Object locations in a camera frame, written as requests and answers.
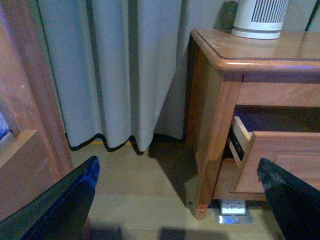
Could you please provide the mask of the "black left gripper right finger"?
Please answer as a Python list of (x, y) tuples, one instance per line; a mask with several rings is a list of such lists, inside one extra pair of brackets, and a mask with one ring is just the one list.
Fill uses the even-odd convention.
[(287, 240), (320, 238), (320, 191), (267, 158), (257, 175), (264, 195)]

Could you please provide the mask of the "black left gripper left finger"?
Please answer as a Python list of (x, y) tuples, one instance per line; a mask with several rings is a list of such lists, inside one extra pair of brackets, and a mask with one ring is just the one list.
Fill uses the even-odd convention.
[(100, 175), (91, 156), (59, 182), (0, 223), (2, 240), (79, 240)]

